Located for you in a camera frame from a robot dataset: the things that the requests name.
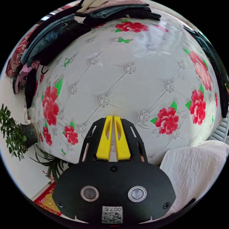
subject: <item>floral bedspread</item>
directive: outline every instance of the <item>floral bedspread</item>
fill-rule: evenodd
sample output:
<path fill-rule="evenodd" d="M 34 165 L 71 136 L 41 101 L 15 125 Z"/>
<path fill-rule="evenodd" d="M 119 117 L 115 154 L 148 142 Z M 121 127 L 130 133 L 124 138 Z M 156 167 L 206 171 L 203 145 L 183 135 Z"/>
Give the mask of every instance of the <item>floral bedspread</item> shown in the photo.
<path fill-rule="evenodd" d="M 127 19 L 97 26 L 37 71 L 29 113 L 48 153 L 77 163 L 94 121 L 120 116 L 136 126 L 152 163 L 170 149 L 205 141 L 221 120 L 213 68 L 183 24 Z M 114 135 L 111 160 L 115 161 Z"/>

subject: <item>white fabric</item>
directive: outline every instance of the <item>white fabric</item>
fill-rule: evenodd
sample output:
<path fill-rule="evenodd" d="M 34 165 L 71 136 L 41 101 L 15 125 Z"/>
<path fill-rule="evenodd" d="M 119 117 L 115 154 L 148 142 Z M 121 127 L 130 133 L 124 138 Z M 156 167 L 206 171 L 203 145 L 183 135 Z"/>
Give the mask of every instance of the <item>white fabric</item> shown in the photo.
<path fill-rule="evenodd" d="M 160 169 L 169 177 L 176 200 L 162 218 L 180 211 L 191 199 L 199 200 L 204 196 L 218 178 L 228 152 L 229 145 L 220 141 L 169 150 Z"/>

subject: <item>qr code label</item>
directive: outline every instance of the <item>qr code label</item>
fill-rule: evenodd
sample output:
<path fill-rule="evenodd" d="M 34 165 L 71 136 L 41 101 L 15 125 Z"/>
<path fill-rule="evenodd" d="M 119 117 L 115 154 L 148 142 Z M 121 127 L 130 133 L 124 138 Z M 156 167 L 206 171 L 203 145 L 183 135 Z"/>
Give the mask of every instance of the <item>qr code label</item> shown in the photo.
<path fill-rule="evenodd" d="M 123 220 L 122 207 L 103 206 L 102 223 L 121 224 Z"/>

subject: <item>screw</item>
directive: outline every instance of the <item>screw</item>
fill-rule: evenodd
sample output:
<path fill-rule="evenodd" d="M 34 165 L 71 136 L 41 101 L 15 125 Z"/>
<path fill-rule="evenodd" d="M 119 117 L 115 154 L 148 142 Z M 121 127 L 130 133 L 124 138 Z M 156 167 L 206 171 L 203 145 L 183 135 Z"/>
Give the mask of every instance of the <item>screw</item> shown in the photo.
<path fill-rule="evenodd" d="M 167 202 L 167 203 L 165 203 L 165 204 L 163 205 L 163 209 L 167 209 L 167 208 L 169 208 L 169 206 L 170 206 L 170 203 Z"/>
<path fill-rule="evenodd" d="M 117 167 L 116 165 L 112 165 L 112 166 L 110 167 L 110 170 L 111 170 L 112 172 L 116 172 L 116 171 L 118 170 L 118 167 Z"/>
<path fill-rule="evenodd" d="M 63 208 L 64 207 L 64 205 L 61 202 L 58 202 L 57 203 L 57 206 L 60 207 L 60 208 Z"/>

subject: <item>plant pot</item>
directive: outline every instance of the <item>plant pot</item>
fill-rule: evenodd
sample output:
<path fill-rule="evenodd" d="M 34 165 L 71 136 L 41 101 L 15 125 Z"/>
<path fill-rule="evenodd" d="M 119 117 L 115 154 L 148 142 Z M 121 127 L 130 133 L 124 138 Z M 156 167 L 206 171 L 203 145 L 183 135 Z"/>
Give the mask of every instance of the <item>plant pot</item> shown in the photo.
<path fill-rule="evenodd" d="M 40 141 L 39 131 L 34 123 L 31 125 L 21 124 L 21 128 L 23 134 L 27 138 L 25 142 L 25 146 L 27 149 Z"/>

